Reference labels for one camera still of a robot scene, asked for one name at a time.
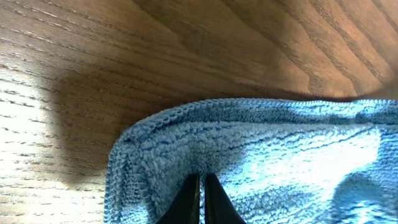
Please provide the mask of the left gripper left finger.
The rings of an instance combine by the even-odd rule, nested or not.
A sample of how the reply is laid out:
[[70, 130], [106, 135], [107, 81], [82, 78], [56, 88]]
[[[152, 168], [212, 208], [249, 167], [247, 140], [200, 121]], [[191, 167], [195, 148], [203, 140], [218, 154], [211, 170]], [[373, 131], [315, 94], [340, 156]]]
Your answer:
[[200, 176], [189, 175], [157, 224], [199, 224]]

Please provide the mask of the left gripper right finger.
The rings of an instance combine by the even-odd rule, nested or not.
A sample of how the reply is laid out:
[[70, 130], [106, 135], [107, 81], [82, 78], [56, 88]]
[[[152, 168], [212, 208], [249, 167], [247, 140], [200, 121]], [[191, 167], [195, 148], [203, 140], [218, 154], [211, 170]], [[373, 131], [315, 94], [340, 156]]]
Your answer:
[[215, 174], [208, 174], [205, 179], [205, 223], [246, 224]]

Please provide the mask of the blue cloth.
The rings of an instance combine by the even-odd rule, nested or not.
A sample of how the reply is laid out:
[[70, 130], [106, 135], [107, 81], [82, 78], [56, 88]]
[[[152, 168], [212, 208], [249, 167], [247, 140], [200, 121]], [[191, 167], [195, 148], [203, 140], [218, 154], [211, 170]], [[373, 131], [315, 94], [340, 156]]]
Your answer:
[[105, 223], [155, 223], [190, 174], [215, 174], [247, 223], [396, 223], [397, 102], [205, 100], [114, 143]]

